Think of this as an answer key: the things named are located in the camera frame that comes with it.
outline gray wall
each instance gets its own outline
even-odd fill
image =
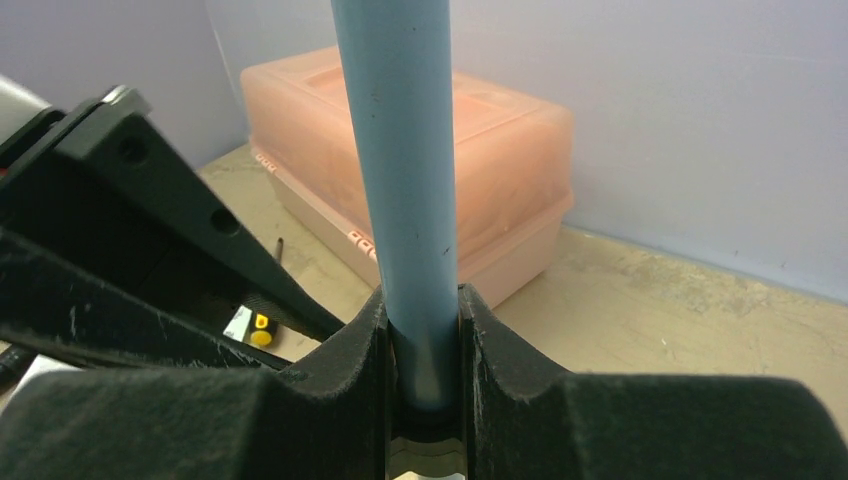
[[[208,0],[244,67],[329,0]],[[570,107],[566,223],[848,302],[848,2],[455,0],[456,68]]]
[[[64,109],[137,87],[195,166],[246,138],[203,0],[3,0],[0,72]]]

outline screw hole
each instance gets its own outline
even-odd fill
[[[127,137],[118,144],[118,155],[130,165],[141,165],[147,160],[147,147],[135,137]]]
[[[212,213],[209,218],[212,222],[212,227],[224,235],[235,235],[238,233],[241,225],[236,220],[236,217],[226,208],[219,208]]]

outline plastic bin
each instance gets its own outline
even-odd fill
[[[282,204],[372,286],[371,223],[337,48],[244,70],[256,159]],[[454,73],[459,279],[495,306],[547,268],[574,204],[567,109]]]

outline blue cylinder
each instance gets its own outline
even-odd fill
[[[403,398],[457,400],[448,0],[333,0]]]

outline beige tabletop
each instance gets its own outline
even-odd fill
[[[201,171],[253,234],[329,310],[349,321],[371,289],[274,196],[246,147]],[[533,346],[578,372],[794,378],[848,432],[848,307],[563,228],[553,265],[495,309]],[[296,360],[316,342],[286,332]]]

